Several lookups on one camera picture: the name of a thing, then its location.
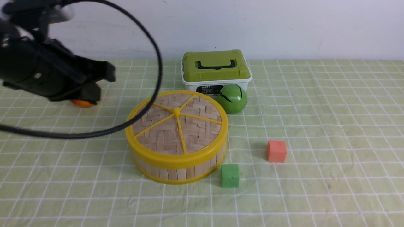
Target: black cable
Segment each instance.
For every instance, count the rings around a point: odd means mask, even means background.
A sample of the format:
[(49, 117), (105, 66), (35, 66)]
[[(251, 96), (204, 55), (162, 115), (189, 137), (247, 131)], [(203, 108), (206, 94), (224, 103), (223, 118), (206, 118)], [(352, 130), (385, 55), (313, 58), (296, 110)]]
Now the black cable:
[(112, 3), (108, 2), (107, 0), (72, 0), (69, 2), (69, 4), (73, 3), (78, 3), (78, 2), (97, 2), (101, 3), (107, 6), (110, 6), (127, 17), (129, 17), (142, 31), (143, 33), (147, 36), (147, 38), (150, 40), (150, 42), (153, 44), (154, 49), (156, 50), (157, 54), (157, 61), (158, 61), (158, 78), (157, 78), (157, 84), (156, 88), (154, 90), (154, 94), (152, 95), (150, 101), (147, 103), (147, 105), (141, 110), (135, 117), (133, 117), (131, 120), (124, 122), (120, 125), (114, 126), (112, 128), (108, 128), (105, 130), (101, 131), (95, 131), (95, 132), (86, 132), (86, 133), (57, 133), (57, 132), (42, 132), (42, 131), (35, 131), (35, 130), (30, 130), (30, 129), (25, 129), (25, 128), (18, 128), (18, 127), (12, 127), (12, 126), (6, 126), (3, 124), (0, 124), (0, 130), (5, 131), (5, 132), (10, 132), (10, 133), (15, 133), (15, 134), (20, 134), (20, 135), (26, 135), (26, 136), (32, 136), (32, 137), (43, 137), (43, 138), (50, 138), (50, 139), (89, 139), (89, 138), (94, 138), (94, 137), (101, 137), (105, 135), (109, 135), (115, 132), (118, 132), (120, 130), (125, 129), (126, 127), (132, 125), (135, 123), (137, 120), (141, 119), (143, 115), (150, 109), (150, 107), (153, 105), (154, 101), (157, 99), (158, 92), (161, 87), (161, 81), (163, 78), (163, 63), (162, 63), (162, 57), (160, 53), (160, 49), (158, 48), (156, 42), (154, 41), (153, 37), (150, 35), (150, 33), (146, 30), (146, 28), (140, 23), (135, 17), (133, 17), (129, 12), (124, 10), (122, 7)]

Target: white wall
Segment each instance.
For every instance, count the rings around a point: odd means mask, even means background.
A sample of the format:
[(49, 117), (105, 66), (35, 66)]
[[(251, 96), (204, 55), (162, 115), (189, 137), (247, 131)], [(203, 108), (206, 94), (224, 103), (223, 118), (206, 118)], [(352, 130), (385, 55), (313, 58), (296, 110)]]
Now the white wall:
[[(163, 57), (240, 49), (246, 58), (404, 59), (403, 0), (112, 0), (137, 17)], [(51, 27), (76, 54), (154, 57), (118, 11), (74, 4), (72, 21)]]

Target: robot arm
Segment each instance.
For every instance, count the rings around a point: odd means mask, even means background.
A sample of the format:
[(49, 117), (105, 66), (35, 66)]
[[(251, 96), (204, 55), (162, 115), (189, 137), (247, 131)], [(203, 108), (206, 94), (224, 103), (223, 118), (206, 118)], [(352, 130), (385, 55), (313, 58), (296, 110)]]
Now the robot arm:
[[(63, 6), (71, 1), (14, 0), (4, 5), (8, 20), (0, 20), (0, 79), (50, 101), (81, 100), (96, 105), (101, 99), (97, 81), (114, 82), (115, 67), (74, 55), (61, 42), (48, 37), (50, 23), (64, 22), (72, 14)], [(33, 39), (21, 37), (17, 28)]]

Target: black handle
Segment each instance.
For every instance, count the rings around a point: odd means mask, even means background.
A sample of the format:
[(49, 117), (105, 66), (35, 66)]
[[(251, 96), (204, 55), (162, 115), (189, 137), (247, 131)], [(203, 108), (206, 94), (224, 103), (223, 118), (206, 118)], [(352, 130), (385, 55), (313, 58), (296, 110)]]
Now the black handle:
[(204, 67), (201, 64), (201, 61), (198, 61), (197, 65), (198, 65), (198, 69), (215, 69), (215, 70), (225, 69), (225, 68), (235, 68), (236, 67), (236, 63), (234, 63), (234, 60), (230, 60), (230, 65), (225, 65), (225, 66)]

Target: box lid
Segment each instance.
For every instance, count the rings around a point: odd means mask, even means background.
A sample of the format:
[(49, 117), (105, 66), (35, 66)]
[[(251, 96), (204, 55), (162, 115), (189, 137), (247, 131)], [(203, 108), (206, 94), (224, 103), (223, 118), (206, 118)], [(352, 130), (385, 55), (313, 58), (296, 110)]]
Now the box lid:
[(240, 50), (187, 52), (182, 64), (186, 82), (250, 78), (250, 71)]

